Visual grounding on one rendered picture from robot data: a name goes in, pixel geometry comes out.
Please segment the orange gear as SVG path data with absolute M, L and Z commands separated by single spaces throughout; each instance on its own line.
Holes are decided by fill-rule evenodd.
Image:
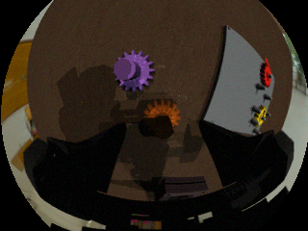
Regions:
M 149 131 L 154 128 L 154 134 L 158 139 L 169 139 L 173 135 L 173 130 L 176 130 L 174 124 L 180 124 L 177 119 L 181 119 L 181 112 L 176 108 L 176 104 L 170 105 L 170 100 L 166 104 L 163 99 L 161 104 L 154 100 L 154 107 L 147 105 L 149 111 L 143 111 L 145 116 L 142 119 L 145 119 L 145 126 L 150 124 Z

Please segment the purple gear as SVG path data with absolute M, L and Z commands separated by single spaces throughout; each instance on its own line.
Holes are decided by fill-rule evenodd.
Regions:
M 154 62 L 149 61 L 149 55 L 143 56 L 142 50 L 139 55 L 136 55 L 135 50 L 131 51 L 131 55 L 124 53 L 124 58 L 119 58 L 118 62 L 115 62 L 115 81 L 120 81 L 120 86 L 126 85 L 126 91 L 130 88 L 134 92 L 139 88 L 143 90 L 143 85 L 149 86 L 147 80 L 154 80 L 150 76 L 150 73 L 155 72 L 150 66 L 154 65 Z

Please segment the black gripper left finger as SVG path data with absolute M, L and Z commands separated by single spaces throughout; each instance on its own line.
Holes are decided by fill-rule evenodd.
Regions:
M 47 138 L 46 141 L 53 147 L 54 154 L 73 162 L 98 192 L 107 193 L 126 130 L 126 122 L 120 122 L 84 141 L 68 142 L 55 138 Z

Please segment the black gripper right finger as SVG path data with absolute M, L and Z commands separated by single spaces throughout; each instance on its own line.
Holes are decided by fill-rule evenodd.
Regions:
M 212 161 L 215 162 L 223 188 L 236 182 L 235 177 L 253 158 L 259 146 L 272 140 L 274 135 L 274 130 L 270 130 L 262 135 L 246 138 L 204 119 L 199 120 L 199 130 L 201 138 L 207 143 Z

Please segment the red gear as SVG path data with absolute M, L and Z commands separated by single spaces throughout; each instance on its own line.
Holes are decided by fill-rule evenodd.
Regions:
M 267 76 L 267 74 L 271 74 L 270 72 L 270 66 L 267 63 L 262 64 L 262 69 L 261 69 L 261 81 L 262 85 L 266 85 L 266 88 L 270 87 L 270 78 Z

